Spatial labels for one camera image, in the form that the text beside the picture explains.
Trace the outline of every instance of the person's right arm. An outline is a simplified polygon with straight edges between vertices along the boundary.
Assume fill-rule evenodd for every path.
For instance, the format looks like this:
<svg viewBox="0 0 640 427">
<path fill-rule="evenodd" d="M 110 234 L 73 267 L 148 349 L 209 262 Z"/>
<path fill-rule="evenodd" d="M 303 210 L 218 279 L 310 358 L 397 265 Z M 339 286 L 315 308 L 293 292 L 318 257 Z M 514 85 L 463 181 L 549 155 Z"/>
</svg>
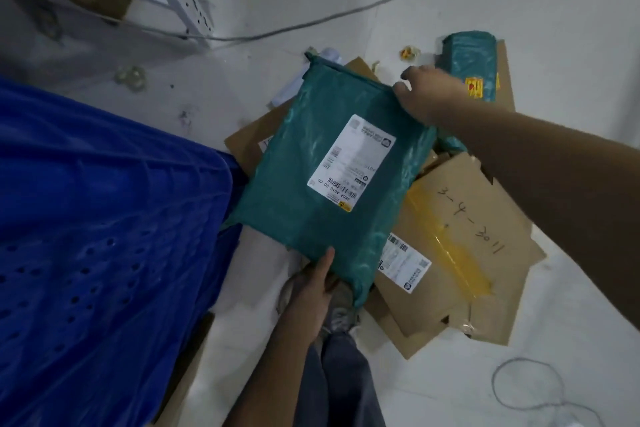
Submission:
<svg viewBox="0 0 640 427">
<path fill-rule="evenodd" d="M 640 151 L 473 100 L 438 69 L 402 77 L 412 87 L 394 85 L 403 108 L 460 139 L 640 328 Z"/>
</svg>

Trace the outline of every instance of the leg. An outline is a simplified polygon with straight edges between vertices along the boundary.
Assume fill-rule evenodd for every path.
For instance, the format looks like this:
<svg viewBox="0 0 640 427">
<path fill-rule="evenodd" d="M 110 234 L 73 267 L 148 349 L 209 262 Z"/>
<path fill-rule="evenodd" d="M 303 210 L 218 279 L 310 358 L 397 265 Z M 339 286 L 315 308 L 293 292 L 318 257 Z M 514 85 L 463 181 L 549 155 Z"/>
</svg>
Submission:
<svg viewBox="0 0 640 427">
<path fill-rule="evenodd" d="M 322 366 L 329 390 L 329 425 L 384 427 L 369 362 L 348 333 L 325 340 Z"/>
<path fill-rule="evenodd" d="M 294 427 L 327 427 L 329 422 L 329 393 L 320 356 L 312 344 L 307 351 L 302 373 Z"/>
</svg>

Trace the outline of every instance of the person's left hand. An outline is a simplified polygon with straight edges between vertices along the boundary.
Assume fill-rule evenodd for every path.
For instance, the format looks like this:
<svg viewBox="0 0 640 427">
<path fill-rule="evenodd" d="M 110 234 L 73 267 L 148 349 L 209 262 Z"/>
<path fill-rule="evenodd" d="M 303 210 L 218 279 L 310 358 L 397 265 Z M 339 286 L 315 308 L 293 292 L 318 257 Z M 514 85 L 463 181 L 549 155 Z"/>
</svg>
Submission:
<svg viewBox="0 0 640 427">
<path fill-rule="evenodd" d="M 327 287 L 325 281 L 334 256 L 335 250 L 330 246 L 318 260 L 309 281 L 291 299 L 278 322 L 279 328 L 287 329 L 306 344 L 316 339 L 329 309 L 335 284 Z"/>
</svg>

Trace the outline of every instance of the gray cable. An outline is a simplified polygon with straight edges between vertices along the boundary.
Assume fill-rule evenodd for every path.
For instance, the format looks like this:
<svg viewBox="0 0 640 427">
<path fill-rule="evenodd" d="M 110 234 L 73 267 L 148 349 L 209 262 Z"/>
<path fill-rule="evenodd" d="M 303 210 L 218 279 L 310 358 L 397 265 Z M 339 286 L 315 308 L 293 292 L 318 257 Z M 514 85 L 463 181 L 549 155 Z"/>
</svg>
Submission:
<svg viewBox="0 0 640 427">
<path fill-rule="evenodd" d="M 509 405 L 508 403 L 503 402 L 500 399 L 500 397 L 498 397 L 498 393 L 496 393 L 496 391 L 495 391 L 495 379 L 498 376 L 498 373 L 500 373 L 500 370 L 502 368 L 504 368 L 505 366 L 507 366 L 507 365 L 509 365 L 511 363 L 517 363 L 517 362 L 533 363 L 533 364 L 537 364 L 537 365 L 546 366 L 547 368 L 549 368 L 549 370 L 551 370 L 556 375 L 556 378 L 558 379 L 558 382 L 560 384 L 560 401 L 558 401 L 558 402 L 544 402 L 544 403 L 539 403 L 537 405 L 531 405 L 529 407 L 518 407 L 516 405 Z M 598 419 L 598 423 L 600 424 L 600 427 L 607 427 L 606 424 L 604 423 L 604 421 L 602 420 L 602 417 L 599 415 L 599 413 L 597 413 L 591 407 L 587 407 L 586 405 L 582 405 L 580 403 L 575 403 L 575 402 L 571 402 L 571 401 L 568 401 L 568 400 L 564 399 L 564 380 L 562 379 L 562 376 L 560 376 L 558 371 L 552 365 L 550 365 L 549 363 L 544 363 L 544 361 L 532 360 L 530 358 L 516 357 L 516 358 L 512 358 L 510 360 L 507 360 L 504 363 L 501 363 L 500 365 L 498 365 L 498 368 L 496 368 L 493 371 L 493 374 L 491 375 L 491 388 L 493 390 L 493 396 L 495 397 L 497 402 L 501 406 L 506 407 L 506 408 L 508 408 L 510 410 L 518 410 L 520 412 L 528 412 L 528 411 L 531 411 L 531 410 L 542 410 L 544 408 L 550 408 L 550 407 L 572 406 L 572 407 L 581 408 L 583 410 L 588 410 L 589 412 L 591 412 L 593 415 L 596 416 L 596 418 Z"/>
<path fill-rule="evenodd" d="M 325 22 L 329 22 L 329 21 L 332 21 L 334 19 L 339 19 L 339 18 L 347 17 L 347 16 L 350 16 L 350 15 L 353 15 L 353 14 L 358 14 L 360 12 L 364 12 L 364 11 L 370 10 L 370 9 L 375 9 L 376 7 L 379 7 L 380 5 L 384 5 L 386 3 L 393 2 L 394 0 L 379 0 L 377 2 L 373 2 L 373 3 L 370 3 L 368 5 L 363 5 L 361 7 L 355 8 L 355 9 L 345 10 L 343 12 L 337 12 L 337 13 L 332 14 L 330 16 L 323 17 L 321 19 L 315 19 L 313 21 L 305 22 L 305 23 L 302 23 L 302 24 L 295 24 L 293 26 L 288 26 L 288 27 L 283 27 L 283 28 L 272 30 L 272 31 L 268 31 L 268 32 L 263 32 L 262 34 L 236 36 L 236 37 L 217 37 L 217 36 L 213 36 L 213 35 L 183 34 L 183 33 L 180 33 L 180 32 L 165 31 L 165 30 L 158 29 L 158 28 L 155 28 L 155 27 L 145 26 L 143 24 L 133 23 L 133 22 L 129 22 L 129 21 L 121 21 L 119 19 L 111 18 L 111 17 L 108 17 L 108 16 L 103 16 L 103 15 L 98 14 L 96 12 L 93 12 L 91 10 L 86 10 L 86 9 L 83 9 L 82 7 L 78 7 L 78 6 L 67 5 L 67 4 L 61 3 L 61 2 L 59 2 L 57 0 L 47 0 L 47 1 L 52 2 L 52 3 L 62 7 L 64 9 L 76 10 L 78 12 L 82 12 L 82 13 L 90 15 L 90 16 L 99 17 L 100 19 L 104 19 L 106 21 L 116 22 L 118 24 L 124 24 L 124 25 L 127 25 L 127 26 L 132 26 L 132 27 L 135 27 L 137 29 L 144 30 L 144 31 L 155 32 L 156 34 L 169 35 L 169 36 L 172 36 L 172 37 L 180 37 L 181 39 L 187 39 L 187 38 L 188 39 L 206 39 L 206 40 L 209 40 L 209 41 L 219 41 L 219 42 L 249 42 L 249 41 L 258 41 L 260 39 L 266 39 L 267 37 L 272 37 L 274 35 L 283 34 L 285 32 L 291 32 L 291 31 L 295 31 L 295 30 L 298 30 L 298 29 L 304 29 L 304 28 L 307 28 L 307 27 L 312 27 L 312 26 L 317 26 L 319 24 L 324 24 Z"/>
</svg>

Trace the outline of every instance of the tile floor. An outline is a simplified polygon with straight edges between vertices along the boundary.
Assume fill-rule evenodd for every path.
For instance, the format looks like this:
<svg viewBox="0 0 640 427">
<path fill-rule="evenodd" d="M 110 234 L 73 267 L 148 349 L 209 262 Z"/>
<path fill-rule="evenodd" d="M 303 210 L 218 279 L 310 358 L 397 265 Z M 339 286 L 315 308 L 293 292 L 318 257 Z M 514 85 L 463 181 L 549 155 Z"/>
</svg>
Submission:
<svg viewBox="0 0 640 427">
<path fill-rule="evenodd" d="M 206 1 L 220 35 L 242 35 L 374 0 Z M 223 149 L 225 137 L 267 111 L 308 46 L 332 46 L 345 60 L 379 60 L 381 79 L 393 83 L 405 66 L 397 57 L 405 44 L 418 46 L 427 60 L 444 35 L 478 28 L 507 41 L 518 111 L 638 146 L 638 7 L 640 0 L 398 0 L 206 52 L 107 27 L 100 28 L 106 42 L 98 42 L 94 30 L 80 27 L 73 33 L 79 42 L 67 41 L 63 59 L 46 56 L 44 43 L 30 46 L 39 58 L 31 77 L 79 101 Z M 130 13 L 147 23 L 175 24 L 164 15 L 142 4 Z M 115 85 L 120 64 L 142 64 L 147 91 L 133 94 Z M 190 124 L 179 119 L 184 111 Z M 566 398 L 596 409 L 608 426 L 640 425 L 640 334 L 553 243 L 537 230 L 534 237 L 548 259 L 531 270 L 508 348 L 447 330 L 407 362 L 364 314 L 359 343 L 388 425 L 552 425 L 553 411 L 508 410 L 492 395 L 494 368 L 519 355 L 553 363 Z M 244 230 L 180 427 L 222 423 L 260 356 L 276 319 L 276 294 L 297 260 Z M 501 377 L 498 390 L 523 405 L 556 401 L 558 385 L 540 370 L 518 366 Z M 588 412 L 576 415 L 585 426 L 597 425 Z"/>
</svg>

